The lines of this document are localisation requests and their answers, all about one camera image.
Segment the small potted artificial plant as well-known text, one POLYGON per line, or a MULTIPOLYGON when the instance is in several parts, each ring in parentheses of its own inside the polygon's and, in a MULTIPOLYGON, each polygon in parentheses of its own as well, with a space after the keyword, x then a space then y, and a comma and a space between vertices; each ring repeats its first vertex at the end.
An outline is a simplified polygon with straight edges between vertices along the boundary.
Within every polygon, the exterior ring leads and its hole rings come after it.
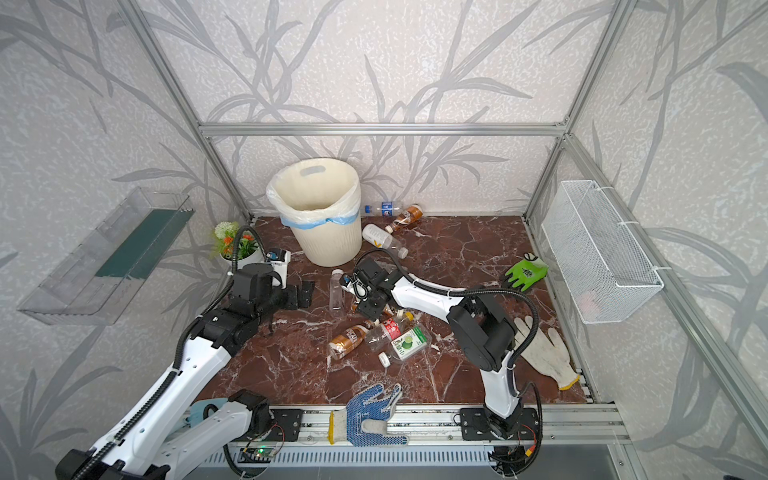
POLYGON ((248 227, 240 237, 237 236, 240 225, 233 221, 219 222, 213 230, 215 238, 214 253, 229 267, 235 250, 235 240, 238 238, 237 264, 239 267, 265 261, 263 242, 255 230, 248 227))

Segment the green label square bottle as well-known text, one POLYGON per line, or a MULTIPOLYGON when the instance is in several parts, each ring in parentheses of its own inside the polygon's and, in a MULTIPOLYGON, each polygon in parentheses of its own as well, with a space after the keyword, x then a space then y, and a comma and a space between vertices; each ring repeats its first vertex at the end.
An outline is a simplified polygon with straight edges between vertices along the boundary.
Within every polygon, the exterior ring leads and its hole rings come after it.
POLYGON ((415 326, 390 342, 378 354, 378 359, 384 368, 389 368, 414 359, 419 352, 428 349, 430 344, 429 334, 422 327, 415 326))

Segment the white bin liner bag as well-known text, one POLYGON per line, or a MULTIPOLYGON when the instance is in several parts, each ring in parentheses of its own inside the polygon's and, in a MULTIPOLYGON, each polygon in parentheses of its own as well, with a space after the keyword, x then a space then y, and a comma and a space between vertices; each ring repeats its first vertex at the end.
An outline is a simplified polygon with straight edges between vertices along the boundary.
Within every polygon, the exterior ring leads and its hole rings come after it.
POLYGON ((266 196, 290 228, 350 225, 360 216, 358 173, 338 159, 307 159, 281 169, 269 181, 266 196))

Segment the cream plastic waste bin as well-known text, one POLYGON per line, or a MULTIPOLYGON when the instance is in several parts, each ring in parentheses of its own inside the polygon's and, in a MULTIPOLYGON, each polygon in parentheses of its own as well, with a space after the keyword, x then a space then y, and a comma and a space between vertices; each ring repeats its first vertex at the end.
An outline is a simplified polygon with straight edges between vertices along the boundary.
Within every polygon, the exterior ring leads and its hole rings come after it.
POLYGON ((289 165, 271 178, 266 196, 313 264, 337 267, 360 251, 361 184, 348 163, 313 158, 289 165))

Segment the white label bottle near bin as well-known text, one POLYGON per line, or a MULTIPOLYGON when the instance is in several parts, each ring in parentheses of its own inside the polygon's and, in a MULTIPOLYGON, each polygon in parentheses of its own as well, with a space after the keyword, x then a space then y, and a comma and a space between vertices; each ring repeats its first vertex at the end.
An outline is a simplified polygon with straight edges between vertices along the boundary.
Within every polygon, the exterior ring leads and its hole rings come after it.
POLYGON ((395 253, 399 259, 406 258, 409 253, 402 242, 374 224, 367 224, 362 229, 362 238, 377 248, 395 253))

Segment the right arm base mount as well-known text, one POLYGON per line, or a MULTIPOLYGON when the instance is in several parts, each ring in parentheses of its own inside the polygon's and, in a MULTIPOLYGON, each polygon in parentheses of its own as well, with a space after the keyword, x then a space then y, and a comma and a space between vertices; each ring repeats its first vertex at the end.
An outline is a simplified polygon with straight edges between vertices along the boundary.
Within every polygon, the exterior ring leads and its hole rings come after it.
POLYGON ((537 410, 525 407, 507 418, 486 408, 461 408, 456 422, 465 441, 535 441, 541 426, 537 410))

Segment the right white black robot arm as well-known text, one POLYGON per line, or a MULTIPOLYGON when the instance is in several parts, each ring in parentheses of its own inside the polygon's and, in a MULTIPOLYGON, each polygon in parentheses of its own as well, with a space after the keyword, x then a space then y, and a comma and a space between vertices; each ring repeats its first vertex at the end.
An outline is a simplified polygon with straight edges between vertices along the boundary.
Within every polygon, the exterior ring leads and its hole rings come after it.
POLYGON ((535 333, 522 339, 518 328, 497 300, 510 297, 525 304, 532 327, 540 324, 535 303, 524 293, 507 288, 451 288, 427 282, 397 265, 388 271, 371 258, 344 273, 340 286, 358 300, 358 310, 374 320, 387 305, 423 312, 450 327, 460 350, 481 371, 484 407, 493 420, 510 421, 520 409, 520 394, 514 389, 513 367, 533 343, 535 333))

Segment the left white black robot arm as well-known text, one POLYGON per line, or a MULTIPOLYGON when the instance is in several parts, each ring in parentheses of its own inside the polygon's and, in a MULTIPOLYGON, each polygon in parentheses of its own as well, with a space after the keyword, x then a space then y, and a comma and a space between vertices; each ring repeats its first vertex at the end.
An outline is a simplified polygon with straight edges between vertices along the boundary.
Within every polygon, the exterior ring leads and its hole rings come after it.
POLYGON ((298 306, 287 261, 248 264, 233 272, 223 306, 186 328, 172 364, 111 430, 86 451, 73 449, 55 468, 59 479, 182 479, 233 440, 267 437, 276 422, 268 400, 241 390, 193 428, 176 422, 208 382, 279 310, 298 306))

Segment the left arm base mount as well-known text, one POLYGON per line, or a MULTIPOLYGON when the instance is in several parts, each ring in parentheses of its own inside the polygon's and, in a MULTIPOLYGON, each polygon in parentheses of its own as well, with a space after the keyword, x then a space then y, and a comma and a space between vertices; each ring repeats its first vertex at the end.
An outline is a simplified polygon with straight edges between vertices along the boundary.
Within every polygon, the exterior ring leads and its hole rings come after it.
POLYGON ((248 424, 245 434, 236 441, 296 442, 302 424, 302 409, 261 408, 256 411, 248 424))

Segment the blue label bottle by wall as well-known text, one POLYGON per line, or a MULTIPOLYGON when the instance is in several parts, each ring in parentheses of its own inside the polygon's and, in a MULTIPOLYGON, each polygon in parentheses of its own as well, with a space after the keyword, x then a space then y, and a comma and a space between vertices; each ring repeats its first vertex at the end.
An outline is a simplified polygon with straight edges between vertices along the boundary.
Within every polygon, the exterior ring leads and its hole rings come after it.
POLYGON ((402 212, 402 207, 394 202, 384 201, 377 204, 366 204, 361 213, 364 216, 395 217, 402 212))

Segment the clear acrylic wall shelf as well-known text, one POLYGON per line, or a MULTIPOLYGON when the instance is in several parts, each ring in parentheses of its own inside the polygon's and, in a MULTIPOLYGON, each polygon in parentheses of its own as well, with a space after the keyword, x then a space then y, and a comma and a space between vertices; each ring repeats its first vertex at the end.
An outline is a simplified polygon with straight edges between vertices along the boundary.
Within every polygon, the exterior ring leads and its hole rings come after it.
POLYGON ((187 194, 134 188, 18 311, 46 325, 114 324, 193 214, 187 194))

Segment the red label clear bottle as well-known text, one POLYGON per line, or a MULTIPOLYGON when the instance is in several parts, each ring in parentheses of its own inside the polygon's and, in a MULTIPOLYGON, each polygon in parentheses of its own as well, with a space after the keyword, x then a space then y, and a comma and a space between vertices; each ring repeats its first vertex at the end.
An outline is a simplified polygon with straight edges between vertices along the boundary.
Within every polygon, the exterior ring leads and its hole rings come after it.
POLYGON ((368 348, 373 352, 385 349, 387 345, 401 337, 414 321, 414 314, 406 310, 400 310, 394 316, 385 318, 366 335, 368 348))

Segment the green circuit board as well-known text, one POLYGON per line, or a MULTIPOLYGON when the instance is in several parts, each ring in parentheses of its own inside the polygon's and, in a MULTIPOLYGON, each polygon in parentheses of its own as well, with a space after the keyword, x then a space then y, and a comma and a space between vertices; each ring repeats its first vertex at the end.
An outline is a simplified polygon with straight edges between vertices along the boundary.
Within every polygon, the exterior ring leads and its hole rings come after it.
POLYGON ((271 463, 281 452, 283 443, 247 444, 237 452, 237 462, 246 466, 260 466, 271 463))

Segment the brown tea bottle white cap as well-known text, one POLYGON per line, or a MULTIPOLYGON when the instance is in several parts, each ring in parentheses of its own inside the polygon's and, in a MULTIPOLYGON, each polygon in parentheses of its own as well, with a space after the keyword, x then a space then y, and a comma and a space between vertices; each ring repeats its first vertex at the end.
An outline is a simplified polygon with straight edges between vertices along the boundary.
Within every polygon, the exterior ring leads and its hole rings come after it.
POLYGON ((351 326, 334 337, 328 344, 329 354, 334 360, 341 360, 354 351, 366 338, 375 323, 365 320, 361 324, 351 326))

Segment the clear white-cap bottle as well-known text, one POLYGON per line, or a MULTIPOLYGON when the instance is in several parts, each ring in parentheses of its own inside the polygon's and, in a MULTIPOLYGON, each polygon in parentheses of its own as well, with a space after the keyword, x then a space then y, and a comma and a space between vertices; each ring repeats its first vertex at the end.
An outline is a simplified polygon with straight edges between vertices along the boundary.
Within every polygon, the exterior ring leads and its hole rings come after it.
POLYGON ((343 312, 343 276, 344 272, 341 269, 334 269, 331 272, 329 280, 329 311, 333 315, 339 315, 343 312))

